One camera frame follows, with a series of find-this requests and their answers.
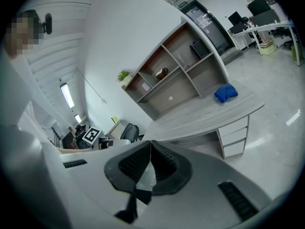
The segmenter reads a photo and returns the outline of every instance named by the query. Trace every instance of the glossy floor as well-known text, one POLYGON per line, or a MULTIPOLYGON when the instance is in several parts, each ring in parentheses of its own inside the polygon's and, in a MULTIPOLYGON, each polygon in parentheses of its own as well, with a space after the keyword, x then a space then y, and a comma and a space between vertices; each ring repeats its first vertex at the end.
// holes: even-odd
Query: glossy floor
MULTIPOLYGON (((230 80, 247 85, 265 106, 250 115, 243 156, 225 161, 274 199, 291 189, 305 161, 305 64, 297 67, 282 47, 269 56, 252 47, 226 67, 230 80)), ((189 148, 222 158, 217 140, 216 149, 197 143, 189 148)))

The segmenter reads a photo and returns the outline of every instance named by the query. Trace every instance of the cabinet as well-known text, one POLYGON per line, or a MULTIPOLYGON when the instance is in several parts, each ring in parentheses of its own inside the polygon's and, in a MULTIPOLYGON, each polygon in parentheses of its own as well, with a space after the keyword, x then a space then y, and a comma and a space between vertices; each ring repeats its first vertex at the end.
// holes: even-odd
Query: cabinet
POLYGON ((228 83, 214 49, 202 59, 191 50, 190 45, 199 40, 207 45, 189 22, 183 22, 140 65, 129 84, 122 86, 152 120, 188 99, 205 98, 228 83), (163 68, 168 74, 158 80, 156 73, 163 68))

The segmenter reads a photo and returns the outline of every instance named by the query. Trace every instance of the glass door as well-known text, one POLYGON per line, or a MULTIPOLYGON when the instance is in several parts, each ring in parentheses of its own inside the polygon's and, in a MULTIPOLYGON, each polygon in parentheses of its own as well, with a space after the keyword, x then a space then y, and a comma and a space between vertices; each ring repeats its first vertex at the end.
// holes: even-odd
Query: glass door
POLYGON ((191 2, 181 12, 186 14, 200 27, 210 39, 219 55, 224 54, 227 50, 234 47, 234 43, 222 25, 198 1, 191 2))

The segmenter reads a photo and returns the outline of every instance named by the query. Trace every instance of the white desk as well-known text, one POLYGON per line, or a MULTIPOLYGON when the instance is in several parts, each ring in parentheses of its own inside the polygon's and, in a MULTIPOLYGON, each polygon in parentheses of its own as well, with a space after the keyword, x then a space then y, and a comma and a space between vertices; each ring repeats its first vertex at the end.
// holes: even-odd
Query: white desk
MULTIPOLYGON (((276 28, 279 28, 279 27, 288 27, 289 30, 290 30, 290 33, 291 33, 291 38, 294 42, 294 45, 295 45, 295 53, 296 53, 296 64, 297 66, 300 66, 300 58, 299 58, 299 50, 298 50, 298 47, 296 46, 296 39, 295 39, 295 35, 293 33, 293 30, 292 30, 292 27, 295 27, 295 25, 288 21, 288 20, 285 20, 285 21, 282 21, 280 23, 273 23, 273 24, 268 24, 268 25, 262 25, 262 26, 256 26, 256 27, 251 27, 251 28, 248 28, 247 30, 245 31, 242 31, 240 33, 237 33, 237 34, 233 34, 231 35, 233 38, 234 37, 240 37, 240 36, 244 36, 245 34, 249 33, 249 32, 255 32, 255 31, 270 31, 270 30, 275 30, 276 28)), ((262 53, 262 49, 259 45, 259 42, 258 42, 258 39, 256 37, 256 34, 253 33, 253 36, 254 36, 254 39, 256 41, 256 44, 258 46, 258 50, 259 50, 259 53, 261 55, 263 55, 262 53)))
POLYGON ((111 139, 120 139, 125 130, 125 126, 123 126, 120 121, 121 119, 119 119, 109 131, 107 131, 105 136, 109 136, 111 139))
POLYGON ((238 96, 222 104, 214 92, 182 103, 153 121, 143 140, 174 141, 217 132, 224 158, 244 152, 249 130, 249 115, 264 102, 239 82, 232 82, 238 96))

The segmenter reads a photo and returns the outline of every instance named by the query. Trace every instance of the blue pillow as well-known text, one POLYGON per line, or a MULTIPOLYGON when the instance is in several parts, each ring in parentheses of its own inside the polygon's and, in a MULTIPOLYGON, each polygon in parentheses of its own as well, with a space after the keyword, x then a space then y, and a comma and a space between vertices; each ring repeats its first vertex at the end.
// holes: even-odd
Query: blue pillow
POLYGON ((228 98, 238 96, 238 92, 231 84, 227 84, 218 88, 214 95, 220 102, 224 103, 228 98))

